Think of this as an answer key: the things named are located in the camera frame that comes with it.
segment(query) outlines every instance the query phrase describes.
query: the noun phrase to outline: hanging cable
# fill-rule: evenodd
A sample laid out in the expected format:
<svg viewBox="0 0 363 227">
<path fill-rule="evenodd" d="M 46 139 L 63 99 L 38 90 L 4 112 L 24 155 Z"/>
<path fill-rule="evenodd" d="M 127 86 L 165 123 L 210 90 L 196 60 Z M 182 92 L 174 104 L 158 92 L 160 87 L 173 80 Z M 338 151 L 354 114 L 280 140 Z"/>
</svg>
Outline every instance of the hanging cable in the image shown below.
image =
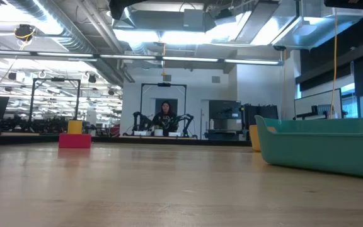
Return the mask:
<svg viewBox="0 0 363 227">
<path fill-rule="evenodd" d="M 334 94 L 335 94 L 335 81 L 337 79 L 337 29 L 338 29 L 338 16 L 337 8 L 335 10 L 335 35 L 334 35 L 334 80 L 333 80 L 333 94 L 331 95 L 331 109 L 330 109 L 330 119 L 333 118 L 334 111 Z"/>
<path fill-rule="evenodd" d="M 26 37 L 26 41 L 23 42 L 23 45 L 19 48 L 20 51 L 22 51 L 25 47 L 26 47 L 26 44 L 28 42 L 28 39 L 29 39 L 30 35 Z M 16 55 L 12 64 L 10 65 L 10 67 L 8 68 L 8 70 L 6 71 L 5 75 L 0 79 L 0 83 L 5 79 L 5 77 L 9 74 L 9 72 L 11 71 L 13 65 L 15 64 L 16 60 L 18 60 L 18 56 Z"/>
</svg>

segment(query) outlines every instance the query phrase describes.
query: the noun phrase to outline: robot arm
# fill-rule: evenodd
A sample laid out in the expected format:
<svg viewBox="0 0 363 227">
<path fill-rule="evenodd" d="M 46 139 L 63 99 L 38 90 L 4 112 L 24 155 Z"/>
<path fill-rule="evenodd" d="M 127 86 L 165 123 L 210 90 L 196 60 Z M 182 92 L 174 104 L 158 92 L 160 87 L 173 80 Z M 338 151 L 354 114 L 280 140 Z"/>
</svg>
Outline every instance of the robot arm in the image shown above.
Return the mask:
<svg viewBox="0 0 363 227">
<path fill-rule="evenodd" d="M 171 121 L 170 126 L 177 127 L 179 122 L 181 122 L 182 120 L 187 120 L 187 124 L 183 129 L 183 136 L 188 137 L 187 129 L 188 129 L 188 126 L 190 126 L 190 123 L 192 122 L 193 119 L 194 119 L 194 116 L 191 116 L 190 114 L 180 115 L 180 116 L 175 117 Z"/>
<path fill-rule="evenodd" d="M 134 112 L 132 114 L 134 116 L 134 126 L 132 131 L 148 131 L 153 123 L 152 121 L 145 115 L 141 114 L 140 112 Z"/>
</svg>

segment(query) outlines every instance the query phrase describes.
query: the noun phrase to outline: person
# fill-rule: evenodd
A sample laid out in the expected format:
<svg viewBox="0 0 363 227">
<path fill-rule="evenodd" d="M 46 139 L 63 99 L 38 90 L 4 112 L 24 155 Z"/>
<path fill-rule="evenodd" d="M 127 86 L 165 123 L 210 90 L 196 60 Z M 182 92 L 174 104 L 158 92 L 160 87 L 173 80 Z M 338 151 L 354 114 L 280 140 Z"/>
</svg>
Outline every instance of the person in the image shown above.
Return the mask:
<svg viewBox="0 0 363 227">
<path fill-rule="evenodd" d="M 164 101 L 161 105 L 161 111 L 155 115 L 152 122 L 163 129 L 163 135 L 169 136 L 169 132 L 176 132 L 177 125 L 170 125 L 170 122 L 177 116 L 171 111 L 171 105 Z"/>
</svg>

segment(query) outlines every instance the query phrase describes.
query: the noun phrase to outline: yellow bin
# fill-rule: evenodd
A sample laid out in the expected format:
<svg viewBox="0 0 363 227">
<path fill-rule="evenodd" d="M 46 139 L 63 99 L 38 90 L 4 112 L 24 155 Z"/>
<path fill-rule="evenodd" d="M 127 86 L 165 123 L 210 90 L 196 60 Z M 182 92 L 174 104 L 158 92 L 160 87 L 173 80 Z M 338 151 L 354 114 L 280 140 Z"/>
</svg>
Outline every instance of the yellow bin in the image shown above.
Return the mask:
<svg viewBox="0 0 363 227">
<path fill-rule="evenodd" d="M 70 120 L 68 122 L 68 134 L 82 134 L 82 120 Z"/>
<path fill-rule="evenodd" d="M 274 127 L 268 127 L 268 130 L 275 132 Z M 251 147 L 253 148 L 253 150 L 261 151 L 262 148 L 260 147 L 260 140 L 258 139 L 257 125 L 249 126 L 249 134 L 250 134 L 250 140 L 251 140 Z"/>
</svg>

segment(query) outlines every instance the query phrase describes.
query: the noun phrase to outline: metal frame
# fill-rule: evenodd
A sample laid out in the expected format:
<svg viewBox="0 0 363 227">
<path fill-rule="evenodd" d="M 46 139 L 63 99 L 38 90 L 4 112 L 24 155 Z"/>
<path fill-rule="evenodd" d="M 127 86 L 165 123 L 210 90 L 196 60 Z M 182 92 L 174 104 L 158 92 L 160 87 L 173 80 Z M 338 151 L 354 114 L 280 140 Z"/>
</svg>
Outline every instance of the metal frame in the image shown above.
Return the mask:
<svg viewBox="0 0 363 227">
<path fill-rule="evenodd" d="M 42 81 L 38 86 L 36 86 L 36 81 Z M 81 92 L 81 80 L 80 79 L 65 79 L 65 78 L 33 78 L 33 86 L 32 86 L 32 97 L 30 98 L 30 113 L 29 113 L 29 120 L 28 124 L 30 125 L 30 122 L 32 121 L 32 115 L 33 115 L 33 102 L 35 100 L 35 90 L 39 88 L 44 82 L 46 81 L 52 81 L 52 82 L 64 82 L 64 81 L 76 81 L 78 82 L 78 88 L 77 88 L 77 94 L 76 94 L 76 106 L 75 106 L 75 115 L 74 120 L 78 118 L 78 106 L 79 106 L 79 96 Z"/>
<path fill-rule="evenodd" d="M 161 86 L 161 84 L 163 83 L 142 83 L 141 84 L 141 98 L 139 100 L 139 112 L 142 113 L 142 97 L 143 97 L 143 93 L 142 93 L 142 90 L 144 89 L 144 86 L 145 85 L 152 85 L 152 86 L 158 86 L 158 87 L 171 87 L 171 86 L 182 86 L 184 87 L 184 114 L 186 114 L 186 100 L 187 100 L 187 85 L 185 84 L 166 84 L 166 86 Z"/>
</svg>

